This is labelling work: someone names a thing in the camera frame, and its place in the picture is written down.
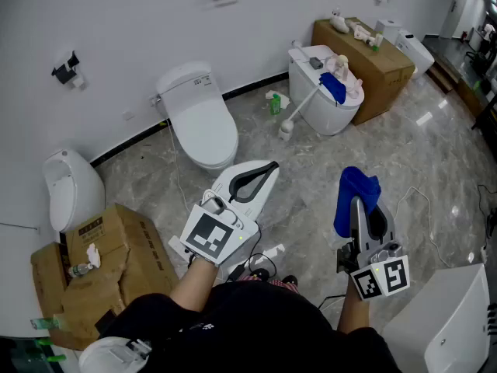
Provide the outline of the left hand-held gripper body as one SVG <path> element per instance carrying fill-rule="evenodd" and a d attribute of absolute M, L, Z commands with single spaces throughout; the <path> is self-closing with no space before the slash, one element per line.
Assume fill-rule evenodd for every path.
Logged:
<path fill-rule="evenodd" d="M 258 232 L 258 225 L 215 192 L 194 205 L 180 242 L 190 252 L 220 266 Z"/>

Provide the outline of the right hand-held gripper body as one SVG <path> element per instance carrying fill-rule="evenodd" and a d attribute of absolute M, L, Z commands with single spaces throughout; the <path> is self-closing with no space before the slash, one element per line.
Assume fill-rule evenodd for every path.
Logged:
<path fill-rule="evenodd" d="M 408 256 L 398 242 L 358 253 L 352 242 L 337 251 L 337 272 L 346 272 L 363 301 L 409 288 Z"/>

